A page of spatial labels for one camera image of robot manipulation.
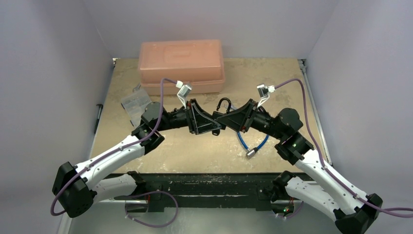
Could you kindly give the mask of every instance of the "white wall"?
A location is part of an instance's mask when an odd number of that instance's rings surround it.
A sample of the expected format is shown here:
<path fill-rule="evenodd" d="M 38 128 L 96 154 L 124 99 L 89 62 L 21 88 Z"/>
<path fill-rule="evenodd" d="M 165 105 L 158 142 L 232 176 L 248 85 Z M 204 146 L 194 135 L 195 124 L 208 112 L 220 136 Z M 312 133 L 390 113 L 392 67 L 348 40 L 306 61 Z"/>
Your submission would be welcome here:
<path fill-rule="evenodd" d="M 0 16 L 0 232 L 56 233 L 54 178 L 90 150 L 112 59 L 81 0 L 6 0 Z"/>
<path fill-rule="evenodd" d="M 341 0 L 308 57 L 331 159 L 383 207 L 413 206 L 413 1 Z M 411 233 L 380 214 L 368 233 Z"/>
<path fill-rule="evenodd" d="M 144 41 L 220 39 L 225 57 L 308 56 L 338 0 L 84 0 L 110 54 Z"/>

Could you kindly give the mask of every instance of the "gray wall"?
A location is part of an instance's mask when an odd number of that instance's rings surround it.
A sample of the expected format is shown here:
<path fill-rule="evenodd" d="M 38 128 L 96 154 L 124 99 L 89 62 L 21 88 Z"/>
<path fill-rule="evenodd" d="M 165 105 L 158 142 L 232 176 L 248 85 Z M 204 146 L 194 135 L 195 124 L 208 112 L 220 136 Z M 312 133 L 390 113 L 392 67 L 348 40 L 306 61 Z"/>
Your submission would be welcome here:
<path fill-rule="evenodd" d="M 338 0 L 84 0 L 115 58 L 144 41 L 220 39 L 225 57 L 308 56 Z"/>
<path fill-rule="evenodd" d="M 0 16 L 0 232 L 55 233 L 54 177 L 88 156 L 112 59 L 81 0 L 1 1 Z"/>
<path fill-rule="evenodd" d="M 308 76 L 332 161 L 384 199 L 413 204 L 413 1 L 340 1 L 308 57 Z M 368 233 L 412 233 L 381 214 Z"/>
<path fill-rule="evenodd" d="M 174 208 L 163 213 L 134 213 L 137 219 L 163 224 L 173 217 Z M 165 228 L 149 228 L 125 219 L 121 203 L 98 203 L 73 219 L 69 234 L 340 234 L 326 215 L 305 204 L 300 213 L 287 220 L 271 211 L 255 209 L 180 208 L 178 218 Z"/>

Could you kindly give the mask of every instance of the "orange box lid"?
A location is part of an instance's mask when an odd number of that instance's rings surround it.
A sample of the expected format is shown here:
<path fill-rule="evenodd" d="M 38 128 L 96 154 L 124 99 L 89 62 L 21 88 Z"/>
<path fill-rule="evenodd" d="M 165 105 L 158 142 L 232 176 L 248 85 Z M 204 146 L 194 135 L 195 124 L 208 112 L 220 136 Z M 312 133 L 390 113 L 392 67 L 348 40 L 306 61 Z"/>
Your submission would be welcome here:
<path fill-rule="evenodd" d="M 139 70 L 222 67 L 219 40 L 144 42 Z"/>

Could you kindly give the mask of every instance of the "orange plastic box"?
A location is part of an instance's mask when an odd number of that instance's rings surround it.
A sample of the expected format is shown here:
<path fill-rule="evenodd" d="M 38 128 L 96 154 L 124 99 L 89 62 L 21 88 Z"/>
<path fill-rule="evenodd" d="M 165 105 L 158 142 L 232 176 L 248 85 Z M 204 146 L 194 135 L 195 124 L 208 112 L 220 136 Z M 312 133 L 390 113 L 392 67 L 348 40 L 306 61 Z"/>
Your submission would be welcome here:
<path fill-rule="evenodd" d="M 166 77 L 190 82 L 192 94 L 222 91 L 225 83 L 224 60 L 219 40 L 144 42 L 138 71 L 141 85 L 149 95 L 159 95 L 159 83 Z M 165 82 L 164 94 L 178 89 Z"/>

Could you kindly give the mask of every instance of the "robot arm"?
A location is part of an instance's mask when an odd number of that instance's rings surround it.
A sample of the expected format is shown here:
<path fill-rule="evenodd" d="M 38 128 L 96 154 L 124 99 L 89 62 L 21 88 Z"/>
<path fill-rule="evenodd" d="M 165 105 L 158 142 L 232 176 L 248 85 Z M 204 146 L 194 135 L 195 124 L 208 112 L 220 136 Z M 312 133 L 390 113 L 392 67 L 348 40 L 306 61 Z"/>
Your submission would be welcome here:
<path fill-rule="evenodd" d="M 263 92 L 262 98 L 267 100 L 269 92 Z M 244 133 L 252 127 L 279 139 L 280 142 L 275 146 L 278 154 L 284 160 L 303 170 L 318 184 L 310 185 L 286 171 L 273 181 L 273 201 L 286 196 L 301 199 L 334 220 L 339 230 L 344 234 L 362 234 L 377 218 L 377 210 L 354 198 L 326 172 L 326 166 L 323 166 L 319 161 L 318 152 L 298 132 L 303 123 L 296 110 L 285 108 L 276 117 L 271 117 L 266 112 L 258 111 L 259 105 L 262 105 L 264 101 L 256 103 L 250 99 L 243 107 L 230 111 L 230 100 L 223 98 L 220 103 L 223 100 L 229 102 L 225 114 L 216 111 L 210 115 L 202 110 L 194 99 L 183 102 L 183 107 L 172 112 L 163 109 L 157 131 L 148 139 L 134 144 L 147 137 L 159 119 L 160 103 L 150 103 L 142 115 L 141 125 L 119 144 L 97 157 L 75 166 L 69 162 L 60 166 L 53 186 L 53 193 L 57 195 L 70 179 L 86 168 L 87 171 L 76 178 L 58 198 L 69 217 L 77 217 L 88 210 L 94 202 L 121 195 L 136 195 L 146 192 L 145 181 L 136 172 L 129 172 L 115 178 L 105 178 L 122 165 L 155 149 L 164 140 L 158 131 L 188 127 L 192 134 L 212 132 L 213 135 L 217 136 L 220 130 L 224 130 L 226 127 Z M 381 207 L 382 200 L 379 196 L 367 195 L 332 167 L 328 169 L 346 186 L 351 187 L 359 197 Z"/>
<path fill-rule="evenodd" d="M 66 162 L 59 167 L 52 189 L 54 195 L 57 195 L 76 174 L 87 169 L 58 198 L 69 217 L 77 217 L 86 212 L 93 203 L 108 198 L 147 192 L 145 181 L 136 172 L 128 172 L 115 178 L 105 178 L 122 165 L 148 154 L 162 143 L 165 138 L 158 131 L 188 127 L 189 132 L 195 135 L 212 132 L 217 136 L 220 129 L 224 129 L 214 120 L 222 114 L 218 113 L 213 117 L 202 110 L 195 99 L 191 99 L 186 102 L 185 106 L 172 112 L 163 109 L 157 131 L 148 139 L 135 144 L 138 140 L 147 137 L 153 130 L 159 119 L 159 110 L 159 102 L 148 104 L 142 115 L 141 124 L 120 143 L 87 161 L 74 166 Z"/>
<path fill-rule="evenodd" d="M 268 96 L 269 92 L 265 92 L 262 98 L 268 99 Z M 286 171 L 273 181 L 272 200 L 286 195 L 298 198 L 334 220 L 342 233 L 364 233 L 377 218 L 378 211 L 358 198 L 363 198 L 378 207 L 382 205 L 381 198 L 376 194 L 367 195 L 327 162 L 320 161 L 318 151 L 298 132 L 303 123 L 296 110 L 285 108 L 277 116 L 271 117 L 268 113 L 257 110 L 257 106 L 262 103 L 262 101 L 256 103 L 250 99 L 243 107 L 217 117 L 216 120 L 236 132 L 247 132 L 249 128 L 254 128 L 279 139 L 280 142 L 275 145 L 277 153 L 284 160 L 308 174 L 318 184 L 318 186 L 310 185 Z M 351 188 L 357 197 L 353 197 L 345 190 L 327 173 L 326 169 Z"/>

